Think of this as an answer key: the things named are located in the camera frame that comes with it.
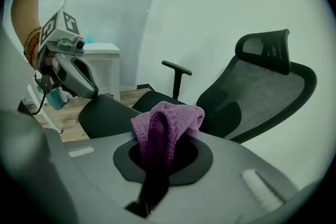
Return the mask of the purple knitted cloth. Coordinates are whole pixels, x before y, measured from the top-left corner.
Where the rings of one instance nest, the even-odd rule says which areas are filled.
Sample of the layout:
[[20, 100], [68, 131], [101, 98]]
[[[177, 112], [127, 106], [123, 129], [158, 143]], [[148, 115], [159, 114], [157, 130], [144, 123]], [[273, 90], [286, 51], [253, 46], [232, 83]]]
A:
[[199, 130], [204, 117], [204, 110], [198, 106], [161, 101], [149, 112], [131, 119], [139, 145], [140, 167], [146, 172], [136, 204], [147, 213], [168, 191], [178, 140], [187, 130]]

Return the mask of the person's left hand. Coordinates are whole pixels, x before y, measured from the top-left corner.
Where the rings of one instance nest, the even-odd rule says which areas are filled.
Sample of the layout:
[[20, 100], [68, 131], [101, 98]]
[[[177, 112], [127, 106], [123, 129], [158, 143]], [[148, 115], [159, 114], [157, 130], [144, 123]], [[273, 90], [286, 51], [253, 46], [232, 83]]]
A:
[[44, 57], [44, 66], [48, 66], [48, 67], [52, 66], [54, 57], [55, 57], [54, 52], [51, 52], [51, 51], [47, 52]]

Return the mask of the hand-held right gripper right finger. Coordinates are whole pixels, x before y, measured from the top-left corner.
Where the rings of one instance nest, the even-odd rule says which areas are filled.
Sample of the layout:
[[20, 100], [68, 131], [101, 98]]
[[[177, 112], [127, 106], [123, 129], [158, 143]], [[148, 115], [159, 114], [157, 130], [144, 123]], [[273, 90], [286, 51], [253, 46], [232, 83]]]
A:
[[298, 188], [241, 144], [188, 132], [171, 185], [150, 214], [154, 224], [246, 224], [283, 206]]

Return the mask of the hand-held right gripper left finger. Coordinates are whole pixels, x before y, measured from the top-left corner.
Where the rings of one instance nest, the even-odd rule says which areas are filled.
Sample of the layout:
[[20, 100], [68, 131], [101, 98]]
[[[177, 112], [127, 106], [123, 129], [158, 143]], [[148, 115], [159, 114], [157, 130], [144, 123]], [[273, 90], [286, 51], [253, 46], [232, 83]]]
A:
[[132, 139], [131, 133], [62, 142], [48, 131], [50, 159], [75, 207], [78, 224], [146, 224], [124, 209], [136, 199], [140, 184], [128, 183], [113, 163], [113, 153]]

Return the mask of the black mesh office chair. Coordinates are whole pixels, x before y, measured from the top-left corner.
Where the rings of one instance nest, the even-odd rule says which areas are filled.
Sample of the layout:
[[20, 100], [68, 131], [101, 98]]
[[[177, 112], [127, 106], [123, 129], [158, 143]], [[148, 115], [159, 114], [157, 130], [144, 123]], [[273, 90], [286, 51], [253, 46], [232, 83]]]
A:
[[315, 72], [290, 61], [288, 29], [242, 36], [223, 73], [197, 100], [200, 131], [248, 141], [297, 112], [312, 96]]

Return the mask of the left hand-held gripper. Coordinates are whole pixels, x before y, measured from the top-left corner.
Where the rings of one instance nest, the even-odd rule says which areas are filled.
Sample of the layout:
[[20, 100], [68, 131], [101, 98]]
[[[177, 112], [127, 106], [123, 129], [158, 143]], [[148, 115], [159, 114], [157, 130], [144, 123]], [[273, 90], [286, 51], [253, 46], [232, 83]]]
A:
[[[64, 106], [57, 90], [61, 86], [86, 99], [95, 99], [98, 95], [94, 73], [82, 57], [84, 45], [76, 19], [62, 8], [41, 28], [36, 65], [42, 77], [36, 82], [55, 110]], [[44, 66], [44, 57], [49, 51], [54, 52], [55, 57], [48, 67]]]

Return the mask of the person's left forearm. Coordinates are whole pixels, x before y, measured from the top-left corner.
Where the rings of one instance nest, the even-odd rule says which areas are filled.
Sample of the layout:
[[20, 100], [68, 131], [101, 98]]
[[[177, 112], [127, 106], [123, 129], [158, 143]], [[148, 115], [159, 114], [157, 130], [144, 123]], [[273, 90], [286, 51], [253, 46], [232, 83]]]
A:
[[38, 18], [38, 0], [13, 0], [11, 19], [19, 39], [24, 39], [40, 26]]

